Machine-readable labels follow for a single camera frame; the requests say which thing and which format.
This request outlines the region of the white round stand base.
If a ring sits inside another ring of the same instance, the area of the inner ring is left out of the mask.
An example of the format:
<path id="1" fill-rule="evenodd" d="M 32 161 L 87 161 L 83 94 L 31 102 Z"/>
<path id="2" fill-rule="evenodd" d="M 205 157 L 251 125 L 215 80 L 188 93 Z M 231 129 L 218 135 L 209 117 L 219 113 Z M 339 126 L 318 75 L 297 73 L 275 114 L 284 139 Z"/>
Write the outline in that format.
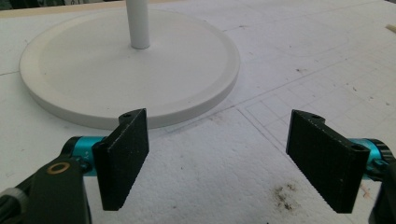
<path id="1" fill-rule="evenodd" d="M 121 114 L 139 108 L 158 128 L 219 104 L 239 72 L 233 41 L 183 14 L 152 9 L 148 19 L 146 49 L 132 48 L 123 8 L 53 26 L 23 52 L 23 83 L 51 114 L 98 129 L 114 129 Z"/>

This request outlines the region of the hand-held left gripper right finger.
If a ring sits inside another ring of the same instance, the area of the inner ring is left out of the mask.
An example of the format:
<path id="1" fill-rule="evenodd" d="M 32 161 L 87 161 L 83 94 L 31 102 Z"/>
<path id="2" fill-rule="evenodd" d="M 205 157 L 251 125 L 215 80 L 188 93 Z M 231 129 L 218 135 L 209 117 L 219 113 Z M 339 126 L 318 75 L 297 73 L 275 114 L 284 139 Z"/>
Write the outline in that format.
<path id="1" fill-rule="evenodd" d="M 383 142 L 345 138 L 325 118 L 294 110 L 286 152 L 335 212 L 352 212 L 361 181 L 368 178 L 382 183 L 377 211 L 396 214 L 396 157 Z"/>

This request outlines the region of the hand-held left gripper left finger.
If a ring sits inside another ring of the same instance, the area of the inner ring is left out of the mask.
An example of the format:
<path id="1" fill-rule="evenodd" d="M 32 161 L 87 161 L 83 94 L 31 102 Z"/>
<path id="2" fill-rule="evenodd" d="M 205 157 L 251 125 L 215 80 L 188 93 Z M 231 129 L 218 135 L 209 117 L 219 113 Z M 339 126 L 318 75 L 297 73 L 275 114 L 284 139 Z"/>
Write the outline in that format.
<path id="1" fill-rule="evenodd" d="M 61 153 L 81 161 L 83 172 L 97 177 L 103 209 L 118 211 L 149 154 L 147 110 L 120 115 L 109 136 L 72 137 Z"/>

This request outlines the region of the white stand pole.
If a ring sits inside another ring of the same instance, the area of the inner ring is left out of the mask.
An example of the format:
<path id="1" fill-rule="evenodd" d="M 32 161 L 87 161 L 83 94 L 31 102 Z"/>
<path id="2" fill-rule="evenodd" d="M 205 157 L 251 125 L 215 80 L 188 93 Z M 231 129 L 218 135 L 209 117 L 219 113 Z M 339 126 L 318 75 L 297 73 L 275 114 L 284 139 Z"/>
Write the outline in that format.
<path id="1" fill-rule="evenodd" d="M 148 0 L 126 0 L 131 46 L 134 49 L 149 47 Z"/>

